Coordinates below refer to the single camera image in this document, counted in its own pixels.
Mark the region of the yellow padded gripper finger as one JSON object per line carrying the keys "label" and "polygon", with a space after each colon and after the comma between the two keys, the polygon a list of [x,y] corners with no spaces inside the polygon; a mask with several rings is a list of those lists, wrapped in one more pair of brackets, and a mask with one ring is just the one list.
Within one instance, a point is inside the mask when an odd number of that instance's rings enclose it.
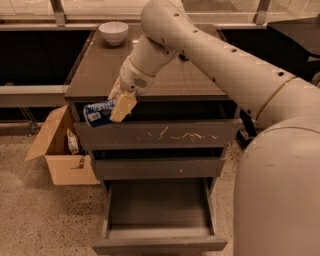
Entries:
{"label": "yellow padded gripper finger", "polygon": [[110,120],[112,122],[122,122],[136,106],[137,100],[134,92],[123,92],[115,99],[115,106],[112,109]]}
{"label": "yellow padded gripper finger", "polygon": [[108,99],[112,100],[117,97],[117,95],[120,93],[121,87],[120,87],[120,79],[117,79],[108,95]]}

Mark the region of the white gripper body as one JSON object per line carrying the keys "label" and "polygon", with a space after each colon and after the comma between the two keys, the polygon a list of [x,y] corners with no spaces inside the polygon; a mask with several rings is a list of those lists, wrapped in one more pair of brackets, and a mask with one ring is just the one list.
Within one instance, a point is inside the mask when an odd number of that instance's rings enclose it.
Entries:
{"label": "white gripper body", "polygon": [[122,90],[142,95],[152,87],[155,78],[139,71],[127,57],[120,68],[119,81]]}

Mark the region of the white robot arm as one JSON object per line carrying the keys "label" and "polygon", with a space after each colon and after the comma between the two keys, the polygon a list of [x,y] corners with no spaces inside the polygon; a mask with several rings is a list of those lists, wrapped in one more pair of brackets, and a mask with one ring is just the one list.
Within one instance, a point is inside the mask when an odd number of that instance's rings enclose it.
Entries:
{"label": "white robot arm", "polygon": [[234,185],[235,256],[320,256],[320,89],[196,28],[171,0],[149,0],[143,36],[111,96],[122,121],[177,53],[263,127]]}

